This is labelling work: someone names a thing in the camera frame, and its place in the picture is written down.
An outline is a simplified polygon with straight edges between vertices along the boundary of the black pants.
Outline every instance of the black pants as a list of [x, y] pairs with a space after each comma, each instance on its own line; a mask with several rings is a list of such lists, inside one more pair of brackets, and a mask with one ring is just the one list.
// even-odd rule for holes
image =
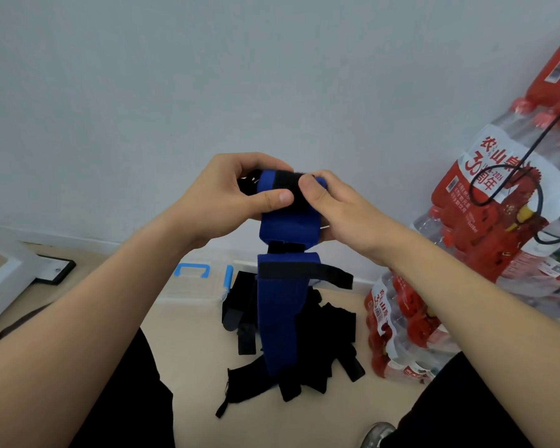
[[[44, 308], [5, 328], [0, 339]], [[172, 392], [139, 329], [69, 447], [174, 448], [172, 420]]]
[[531, 447], [467, 358], [456, 355], [406, 414], [381, 448]]

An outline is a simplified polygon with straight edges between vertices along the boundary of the cord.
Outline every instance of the cord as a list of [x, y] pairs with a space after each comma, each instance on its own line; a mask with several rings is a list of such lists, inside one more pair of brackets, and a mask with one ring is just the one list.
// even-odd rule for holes
[[[481, 170], [480, 172], [477, 173], [477, 175], [475, 175], [475, 177], [471, 180], [470, 184], [469, 184], [469, 200], [471, 203], [473, 203], [476, 206], [479, 207], [483, 207], [483, 206], [487, 206], [489, 203], [491, 203], [492, 201], [494, 201], [494, 198], [496, 197], [496, 195], [498, 193], [500, 193], [500, 191], [502, 191], [502, 189], [508, 184], [508, 182], [510, 182], [510, 180], [512, 179], [512, 177], [515, 175], [515, 173], [521, 169], [521, 167], [523, 166], [524, 162], [527, 160], [527, 158], [529, 158], [529, 156], [532, 154], [532, 152], [538, 147], [539, 143], [542, 142], [542, 140], [545, 138], [545, 136], [550, 132], [550, 130], [552, 130], [552, 128], [560, 121], [560, 113], [552, 120], [552, 122], [544, 129], [544, 131], [541, 133], [541, 135], [538, 136], [537, 140], [535, 140], [535, 142], [533, 142], [533, 144], [531, 145], [531, 147], [529, 148], [529, 150], [527, 151], [527, 153], [523, 156], [523, 158], [514, 166], [512, 165], [492, 165], [492, 166], [487, 166], [486, 168], [484, 168], [483, 170]], [[491, 196], [489, 196], [485, 201], [483, 201], [482, 203], [480, 203], [479, 201], [477, 201], [477, 198], [474, 195], [474, 184], [477, 181], [477, 179], [479, 179], [479, 177], [484, 174], [485, 172], [489, 172], [491, 170], [495, 170], [496, 168], [512, 168], [510, 174], [503, 180], [503, 182], [500, 184], [500, 187], [498, 187], [496, 189], [495, 192], [492, 193]], [[525, 170], [525, 172], [523, 174], [521, 174], [517, 179], [515, 179], [512, 183], [514, 184], [514, 182], [516, 182], [518, 179], [521, 179], [523, 176], [527, 175], [531, 170], [533, 170], [534, 167], [529, 167]], [[539, 184], [539, 182], [532, 176], [529, 174], [529, 178], [531, 180], [533, 180], [533, 183], [535, 184], [537, 191], [538, 191], [538, 207], [537, 210], [535, 211], [535, 213], [538, 216], [541, 216], [541, 212], [544, 208], [544, 191], [543, 188], [541, 187], [541, 185]], [[535, 233], [535, 235], [533, 236], [533, 239], [535, 239], [535, 241], [538, 244], [542, 244], [542, 245], [553, 245], [553, 244], [559, 244], [560, 243], [560, 238], [556, 239], [556, 240], [541, 240], [539, 238], [539, 233]]]

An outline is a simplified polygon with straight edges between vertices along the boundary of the silver shoe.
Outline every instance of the silver shoe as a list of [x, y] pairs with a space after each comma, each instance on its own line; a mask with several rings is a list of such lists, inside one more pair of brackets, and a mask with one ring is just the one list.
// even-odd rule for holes
[[395, 430], [396, 428], [394, 426], [384, 421], [374, 424], [373, 428], [369, 430], [363, 439], [361, 448], [378, 448], [380, 442]]

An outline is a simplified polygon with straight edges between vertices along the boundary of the beige floor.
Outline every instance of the beige floor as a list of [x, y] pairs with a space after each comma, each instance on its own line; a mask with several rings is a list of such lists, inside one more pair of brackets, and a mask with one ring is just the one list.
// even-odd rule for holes
[[[77, 268], [56, 287], [31, 285], [1, 316], [0, 330], [16, 319], [61, 297], [105, 257], [66, 248], [32, 245], [35, 251], [74, 259]], [[356, 448], [375, 421], [394, 424], [422, 391], [417, 384], [380, 379], [370, 367], [362, 299], [322, 290], [324, 300], [357, 313], [358, 359], [367, 374], [356, 383], [334, 362], [325, 395], [303, 387], [284, 403], [279, 390], [241, 404], [231, 404], [215, 417], [224, 400], [226, 369], [243, 366], [254, 357], [236, 352], [236, 334], [220, 323], [220, 308], [207, 305], [157, 303], [142, 324], [162, 380], [174, 393], [175, 438], [179, 447], [336, 447]]]

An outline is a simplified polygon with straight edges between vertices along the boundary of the clear plastic box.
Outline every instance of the clear plastic box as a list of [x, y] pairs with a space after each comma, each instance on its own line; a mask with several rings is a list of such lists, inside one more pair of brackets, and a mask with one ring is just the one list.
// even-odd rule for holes
[[234, 268], [219, 260], [185, 258], [157, 297], [159, 302], [216, 303], [224, 301]]

